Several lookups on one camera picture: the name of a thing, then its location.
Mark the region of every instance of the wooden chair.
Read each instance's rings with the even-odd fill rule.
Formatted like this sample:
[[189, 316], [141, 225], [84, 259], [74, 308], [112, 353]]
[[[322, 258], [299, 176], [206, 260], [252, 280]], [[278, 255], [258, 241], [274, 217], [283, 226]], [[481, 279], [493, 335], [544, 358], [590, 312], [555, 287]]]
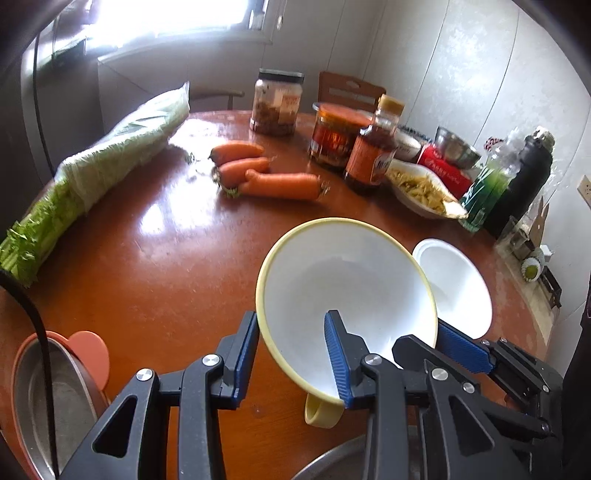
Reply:
[[233, 110], [234, 97], [244, 97], [244, 92], [241, 90], [231, 90], [225, 88], [211, 88], [203, 85], [189, 84], [189, 101], [203, 100], [211, 97], [228, 97], [228, 110]]
[[379, 98], [386, 93], [384, 87], [364, 82], [348, 75], [320, 72], [318, 101], [338, 103], [356, 110], [375, 112]]

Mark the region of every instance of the white wall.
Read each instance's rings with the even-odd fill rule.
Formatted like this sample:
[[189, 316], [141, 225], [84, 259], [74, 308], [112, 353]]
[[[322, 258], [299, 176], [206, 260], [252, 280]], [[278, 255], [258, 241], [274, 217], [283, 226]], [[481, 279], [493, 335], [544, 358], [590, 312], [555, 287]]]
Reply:
[[431, 137], [443, 125], [483, 151], [515, 126], [554, 134], [544, 242], [566, 323], [550, 351], [567, 365], [591, 272], [591, 210], [576, 190], [591, 175], [591, 98], [564, 53], [511, 0], [388, 0], [364, 78], [403, 100], [402, 120]]
[[[271, 0], [267, 15], [277, 22], [282, 2]], [[384, 0], [289, 0], [282, 28], [271, 42], [180, 40], [99, 63], [100, 102], [108, 131], [123, 116], [154, 95], [187, 79], [208, 87], [243, 90], [235, 109], [252, 108], [261, 67], [303, 72], [301, 109], [317, 100], [320, 71], [361, 76]], [[195, 111], [225, 109], [227, 98], [201, 100]]]

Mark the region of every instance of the table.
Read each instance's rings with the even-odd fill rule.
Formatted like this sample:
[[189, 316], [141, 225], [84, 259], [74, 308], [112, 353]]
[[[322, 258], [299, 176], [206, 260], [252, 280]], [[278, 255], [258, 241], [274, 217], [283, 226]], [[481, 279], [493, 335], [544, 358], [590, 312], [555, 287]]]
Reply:
[[[258, 271], [273, 244], [296, 225], [326, 216], [371, 223], [409, 251], [427, 237], [455, 245], [475, 263], [491, 292], [487, 337], [503, 336], [543, 355], [535, 321], [486, 232], [473, 236], [452, 220], [420, 218], [387, 190], [370, 199], [356, 195], [339, 176], [308, 160], [313, 115], [300, 115], [296, 134], [288, 139], [254, 134], [248, 120], [249, 112], [192, 114], [170, 147], [130, 173], [66, 232], [29, 290], [47, 329], [66, 336], [92, 330], [105, 340], [111, 398], [140, 368], [175, 371], [214, 351], [222, 336], [235, 332], [244, 311], [254, 310]], [[207, 159], [225, 139], [259, 142], [267, 156], [276, 157], [274, 172], [317, 173], [331, 189], [311, 203], [228, 199], [211, 181], [213, 164]], [[193, 165], [184, 161], [187, 152], [197, 160]], [[0, 318], [19, 316], [0, 297]], [[7, 359], [16, 347], [10, 332], [0, 331], [0, 424], [13, 447], [6, 386]], [[484, 392], [501, 400], [501, 390], [487, 380]], [[307, 426], [305, 397], [261, 341], [247, 398], [238, 411], [220, 412], [230, 480], [289, 480], [318, 455], [364, 432], [364, 412], [345, 412], [331, 430]], [[174, 415], [169, 439], [176, 442]], [[173, 445], [169, 455], [175, 454]], [[176, 478], [174, 460], [168, 477]]]

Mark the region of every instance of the carrot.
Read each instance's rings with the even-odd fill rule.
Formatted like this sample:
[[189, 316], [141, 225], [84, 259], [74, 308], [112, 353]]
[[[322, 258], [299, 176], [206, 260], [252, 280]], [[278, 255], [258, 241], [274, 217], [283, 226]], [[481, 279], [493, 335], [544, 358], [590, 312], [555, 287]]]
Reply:
[[246, 181], [246, 171], [267, 171], [270, 161], [266, 157], [234, 160], [217, 168], [213, 179], [226, 189], [235, 189]]
[[240, 160], [241, 158], [260, 157], [264, 151], [265, 149], [257, 143], [230, 140], [212, 148], [209, 158], [213, 160], [216, 167], [219, 167], [220, 165], [224, 165], [224, 163]]
[[292, 200], [316, 200], [326, 187], [320, 177], [311, 173], [258, 173], [246, 171], [246, 183], [238, 186], [238, 192], [255, 197], [272, 197]]

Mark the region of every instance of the yellow rim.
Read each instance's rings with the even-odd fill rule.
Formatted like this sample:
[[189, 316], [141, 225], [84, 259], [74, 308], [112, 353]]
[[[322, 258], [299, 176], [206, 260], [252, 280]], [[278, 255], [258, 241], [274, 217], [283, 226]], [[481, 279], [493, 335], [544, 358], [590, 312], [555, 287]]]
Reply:
[[267, 325], [267, 317], [265, 316], [265, 305], [264, 305], [264, 296], [265, 296], [265, 284], [267, 283], [267, 275], [269, 273], [269, 269], [271, 268], [271, 264], [279, 250], [285, 245], [285, 243], [292, 237], [298, 235], [302, 231], [310, 228], [312, 226], [318, 225], [319, 223], [354, 223], [355, 225], [363, 226], [368, 228], [376, 233], [379, 233], [384, 238], [390, 240], [396, 247], [398, 247], [404, 254], [408, 257], [408, 259], [412, 262], [415, 269], [419, 273], [425, 288], [427, 289], [427, 293], [429, 298], [431, 299], [431, 308], [433, 309], [433, 322], [435, 324], [435, 335], [433, 336], [433, 341], [430, 343], [430, 346], [435, 347], [435, 343], [437, 342], [437, 308], [435, 307], [435, 299], [433, 297], [433, 293], [431, 292], [431, 287], [429, 282], [427, 281], [427, 277], [423, 273], [423, 270], [417, 263], [417, 261], [413, 258], [406, 248], [404, 248], [395, 238], [388, 235], [383, 230], [380, 230], [373, 225], [370, 225], [365, 222], [360, 222], [359, 220], [353, 220], [351, 218], [340, 218], [340, 217], [328, 217], [328, 218], [319, 218], [317, 220], [311, 220], [306, 223], [302, 223], [294, 228], [292, 228], [289, 232], [283, 235], [275, 245], [271, 248], [267, 256], [265, 257], [265, 261], [262, 263], [261, 270], [259, 272], [258, 279], [256, 281], [256, 295], [255, 295], [255, 304], [256, 304], [256, 316], [258, 318], [259, 329], [261, 331], [261, 335], [267, 348], [269, 349], [271, 356], [275, 359], [275, 362], [281, 367], [281, 369], [297, 384], [299, 385], [302, 390], [305, 390], [315, 397], [319, 399], [333, 404], [343, 404], [343, 401], [339, 398], [331, 397], [326, 393], [318, 390], [316, 387], [309, 384], [306, 380], [298, 375], [298, 373], [287, 363], [287, 361], [283, 358], [281, 352], [277, 348], [277, 345], [273, 341], [271, 337], [271, 332], [269, 331], [269, 326]]

